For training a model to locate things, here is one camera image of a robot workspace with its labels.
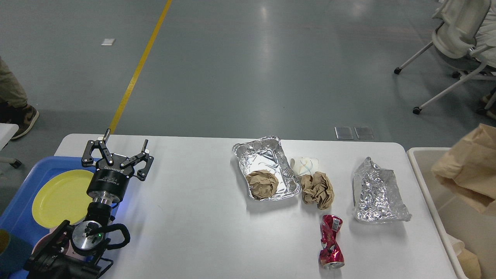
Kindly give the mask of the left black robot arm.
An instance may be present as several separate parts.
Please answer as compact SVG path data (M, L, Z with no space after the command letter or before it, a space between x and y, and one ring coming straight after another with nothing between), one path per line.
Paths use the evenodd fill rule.
M145 181L154 157L147 150L148 140L133 157L111 153L107 148L110 129L101 139L88 141L81 158L83 167L95 172L86 191L92 201L82 221L60 223L36 247L24 265L29 279L99 279L113 265L105 259L108 250L125 247L131 235L123 224L115 224L113 209L123 201L132 177ZM100 261L108 262L105 268Z

